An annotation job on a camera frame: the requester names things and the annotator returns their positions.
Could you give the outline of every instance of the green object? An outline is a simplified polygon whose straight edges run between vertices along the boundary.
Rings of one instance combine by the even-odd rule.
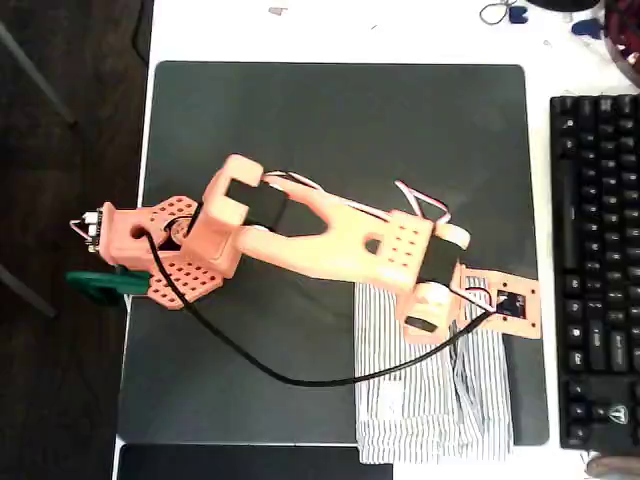
[[[149,290],[148,272],[132,272],[116,267],[115,273],[67,272],[65,279],[76,290],[100,305],[118,305],[123,295],[146,295]]]

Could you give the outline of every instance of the gray surface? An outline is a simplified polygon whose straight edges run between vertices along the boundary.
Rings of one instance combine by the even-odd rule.
[[[145,205],[200,198],[233,152],[383,209],[407,208],[392,183],[404,179],[447,202],[471,231],[469,265],[536,277],[517,66],[160,65]],[[353,372],[352,291],[247,260],[199,305],[277,370],[334,378]],[[543,443],[542,342],[507,343],[516,441]],[[126,442],[351,443],[354,410],[352,388],[280,385],[185,314],[134,302],[120,407]]]

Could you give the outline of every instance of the orange 3d-printed robot arm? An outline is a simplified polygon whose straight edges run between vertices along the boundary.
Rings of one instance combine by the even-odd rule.
[[[188,301],[221,287],[247,255],[313,278],[389,290],[396,295],[396,319],[407,341],[440,343],[453,320],[464,321],[464,298],[473,300],[464,285],[466,276],[473,275],[488,281],[493,306],[485,309],[494,309],[498,299],[510,305],[484,328],[540,337],[537,282],[461,265],[460,253],[470,240],[462,228],[398,210],[381,212],[291,175],[296,181],[265,174],[258,163],[232,155],[209,183],[202,202],[176,196],[135,210],[116,210],[107,202],[84,215],[87,232],[72,226],[87,238],[89,249],[111,265],[149,272],[147,295],[169,309],[183,305],[158,270],[146,232]],[[295,237],[278,233],[278,221],[291,201],[308,206],[326,230]],[[377,244],[373,252],[366,247],[370,241]]]

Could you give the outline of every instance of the striped cloth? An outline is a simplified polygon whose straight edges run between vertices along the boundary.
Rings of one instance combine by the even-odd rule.
[[[468,286],[486,288],[486,281],[472,278]],[[489,301],[482,291],[473,294]],[[406,343],[394,312],[393,294],[356,285],[356,375],[433,348]],[[481,313],[467,302],[469,318]],[[416,366],[357,384],[356,420],[362,463],[504,460],[513,447],[513,432],[501,334],[478,329]]]

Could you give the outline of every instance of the black keyboard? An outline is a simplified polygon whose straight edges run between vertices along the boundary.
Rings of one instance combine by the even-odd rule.
[[[640,452],[640,98],[551,99],[560,440]]]

